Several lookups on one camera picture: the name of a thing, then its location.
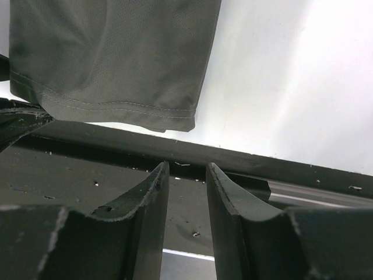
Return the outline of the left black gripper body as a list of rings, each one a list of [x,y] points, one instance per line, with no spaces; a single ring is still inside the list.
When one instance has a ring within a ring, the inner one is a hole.
[[[53,121],[39,105],[1,98],[1,152]]]

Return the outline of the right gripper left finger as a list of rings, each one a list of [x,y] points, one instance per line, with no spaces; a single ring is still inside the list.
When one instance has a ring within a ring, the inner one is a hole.
[[[170,168],[90,214],[62,205],[1,206],[2,279],[159,279]]]

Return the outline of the grey t shirt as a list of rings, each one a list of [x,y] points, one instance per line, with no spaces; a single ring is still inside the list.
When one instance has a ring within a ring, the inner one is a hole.
[[[10,91],[60,121],[188,132],[220,1],[11,1]]]

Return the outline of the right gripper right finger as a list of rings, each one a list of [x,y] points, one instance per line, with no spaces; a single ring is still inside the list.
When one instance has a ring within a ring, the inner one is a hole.
[[[372,209],[278,209],[206,168],[218,279],[371,279]]]

